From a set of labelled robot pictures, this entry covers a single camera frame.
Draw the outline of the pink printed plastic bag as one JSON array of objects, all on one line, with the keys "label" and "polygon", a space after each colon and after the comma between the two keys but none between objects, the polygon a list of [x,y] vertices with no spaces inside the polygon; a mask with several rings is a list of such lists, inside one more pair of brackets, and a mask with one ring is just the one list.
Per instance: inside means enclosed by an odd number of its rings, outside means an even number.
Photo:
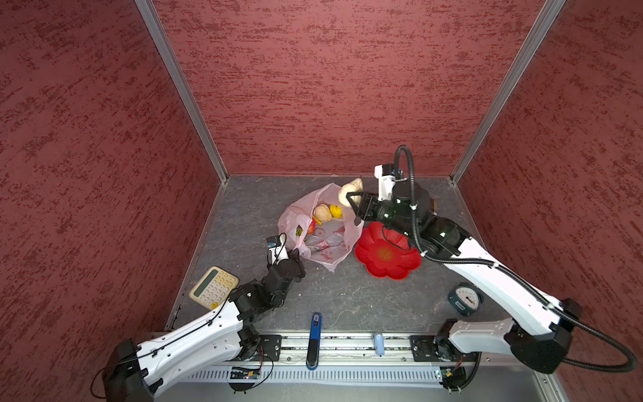
[{"label": "pink printed plastic bag", "polygon": [[[363,224],[355,224],[355,213],[339,203],[341,187],[335,183],[315,190],[289,205],[278,219],[278,229],[287,236],[286,247],[297,249],[303,259],[336,271],[353,252],[363,233]],[[314,234],[307,234],[313,221],[313,210],[319,204],[337,205],[343,218],[316,224]]]}]

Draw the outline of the red strawberry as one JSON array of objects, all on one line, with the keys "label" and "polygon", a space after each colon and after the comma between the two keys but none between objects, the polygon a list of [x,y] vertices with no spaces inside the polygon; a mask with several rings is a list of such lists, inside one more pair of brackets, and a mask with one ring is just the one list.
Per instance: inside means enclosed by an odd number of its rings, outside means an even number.
[{"label": "red strawberry", "polygon": [[313,219],[311,224],[309,224],[306,233],[308,235],[312,235],[312,234],[314,234],[315,229],[316,229],[316,221]]}]

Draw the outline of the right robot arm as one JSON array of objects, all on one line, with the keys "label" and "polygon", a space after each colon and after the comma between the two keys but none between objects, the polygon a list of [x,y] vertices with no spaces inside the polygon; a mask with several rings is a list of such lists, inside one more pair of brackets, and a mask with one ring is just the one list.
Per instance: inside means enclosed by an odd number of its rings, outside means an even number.
[{"label": "right robot arm", "polygon": [[340,202],[357,219],[378,222],[401,234],[421,256],[467,279],[502,307],[509,318],[468,323],[450,319],[435,336],[435,354],[454,360],[468,353],[512,355],[539,373],[553,373],[566,358],[573,325],[561,318],[569,301],[559,301],[520,281],[453,220],[438,216],[428,193],[418,185],[398,182],[388,199],[342,187]]}]

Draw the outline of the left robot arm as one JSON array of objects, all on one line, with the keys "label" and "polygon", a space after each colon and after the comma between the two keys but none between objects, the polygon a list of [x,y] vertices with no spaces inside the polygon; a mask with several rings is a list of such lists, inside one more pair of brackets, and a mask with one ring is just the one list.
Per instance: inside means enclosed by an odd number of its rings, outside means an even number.
[{"label": "left robot arm", "polygon": [[299,251],[284,249],[266,276],[237,287],[212,312],[159,338],[120,343],[100,373],[105,400],[153,401],[210,365],[251,358],[261,339],[255,324],[305,276]]}]

